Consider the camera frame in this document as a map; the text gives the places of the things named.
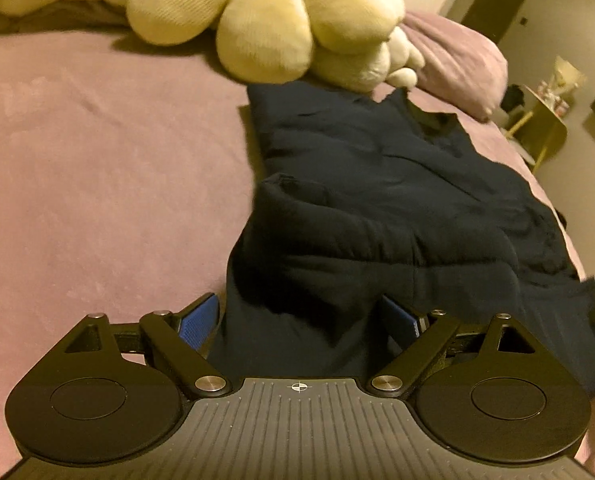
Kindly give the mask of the navy blue jacket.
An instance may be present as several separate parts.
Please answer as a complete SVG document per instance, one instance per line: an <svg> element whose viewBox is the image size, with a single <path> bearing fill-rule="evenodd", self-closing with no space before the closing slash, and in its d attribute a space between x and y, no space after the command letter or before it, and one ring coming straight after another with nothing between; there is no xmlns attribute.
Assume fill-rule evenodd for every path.
<svg viewBox="0 0 595 480"><path fill-rule="evenodd" d="M267 176L229 258L217 370L366 379L393 358L399 304L471 324L507 312L595 394L595 284L552 210L457 116L403 90L247 96Z"/></svg>

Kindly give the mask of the dark clothes on stool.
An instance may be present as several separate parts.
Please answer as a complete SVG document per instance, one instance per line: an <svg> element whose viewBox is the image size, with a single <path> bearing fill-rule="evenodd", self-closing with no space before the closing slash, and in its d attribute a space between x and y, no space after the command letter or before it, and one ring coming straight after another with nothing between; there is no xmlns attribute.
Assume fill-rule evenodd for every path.
<svg viewBox="0 0 595 480"><path fill-rule="evenodd" d="M507 114L510 114L518 106L525 104L525 95L522 87L518 84L511 84L507 87L503 100L500 102L500 108Z"/></svg>

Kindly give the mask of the purple bed blanket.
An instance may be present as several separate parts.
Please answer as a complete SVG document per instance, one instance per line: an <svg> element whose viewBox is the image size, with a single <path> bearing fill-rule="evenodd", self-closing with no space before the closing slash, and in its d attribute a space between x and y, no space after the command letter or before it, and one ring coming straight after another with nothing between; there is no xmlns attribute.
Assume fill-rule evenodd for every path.
<svg viewBox="0 0 595 480"><path fill-rule="evenodd" d="M0 479L16 384L79 321L226 290L266 169L246 88L212 38L122 29L0 36Z"/></svg>

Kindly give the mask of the yellow-legged side table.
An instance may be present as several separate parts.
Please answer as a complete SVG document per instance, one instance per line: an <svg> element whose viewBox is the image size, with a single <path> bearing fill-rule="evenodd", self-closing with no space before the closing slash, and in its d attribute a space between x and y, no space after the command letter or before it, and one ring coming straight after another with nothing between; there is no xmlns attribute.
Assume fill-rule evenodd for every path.
<svg viewBox="0 0 595 480"><path fill-rule="evenodd" d="M563 148L567 140L567 125L534 90L525 84L520 89L525 95L523 113L503 133L531 173L535 174L547 159Z"/></svg>

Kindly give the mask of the purple pillow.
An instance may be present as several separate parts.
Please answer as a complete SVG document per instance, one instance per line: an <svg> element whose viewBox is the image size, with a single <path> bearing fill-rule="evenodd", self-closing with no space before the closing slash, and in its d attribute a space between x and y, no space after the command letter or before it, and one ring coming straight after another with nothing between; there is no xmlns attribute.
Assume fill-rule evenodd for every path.
<svg viewBox="0 0 595 480"><path fill-rule="evenodd" d="M508 83L508 61L497 44L430 12L409 11L401 28L425 61L418 87L479 122L491 119Z"/></svg>

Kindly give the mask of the white plush bunny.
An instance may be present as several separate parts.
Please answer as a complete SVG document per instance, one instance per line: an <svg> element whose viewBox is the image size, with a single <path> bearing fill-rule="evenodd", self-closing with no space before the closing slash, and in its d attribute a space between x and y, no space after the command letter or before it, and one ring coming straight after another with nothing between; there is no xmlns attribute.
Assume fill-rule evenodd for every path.
<svg viewBox="0 0 595 480"><path fill-rule="evenodd" d="M365 53L340 54L318 47L311 73L332 86L370 93L383 82L394 88L415 88L424 66L420 50L396 27L389 40Z"/></svg>

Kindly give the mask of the flower bouquet on table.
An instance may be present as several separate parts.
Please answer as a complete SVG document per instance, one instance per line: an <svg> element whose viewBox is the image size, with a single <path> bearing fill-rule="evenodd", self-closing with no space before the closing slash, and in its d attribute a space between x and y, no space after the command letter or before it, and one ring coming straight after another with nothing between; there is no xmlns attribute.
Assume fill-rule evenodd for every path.
<svg viewBox="0 0 595 480"><path fill-rule="evenodd" d="M538 85L536 93L558 117L564 117L573 103L575 92L586 79L583 72L557 55L550 78Z"/></svg>

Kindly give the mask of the cream flower plush cushion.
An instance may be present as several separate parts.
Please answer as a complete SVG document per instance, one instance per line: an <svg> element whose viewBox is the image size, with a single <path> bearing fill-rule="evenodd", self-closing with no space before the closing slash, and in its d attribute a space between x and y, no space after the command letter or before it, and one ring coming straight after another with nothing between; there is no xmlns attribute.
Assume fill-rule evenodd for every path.
<svg viewBox="0 0 595 480"><path fill-rule="evenodd" d="M132 30L149 44L178 46L215 29L219 62L251 84L302 78L318 47L365 53L389 40L404 16L404 0L127 1Z"/></svg>

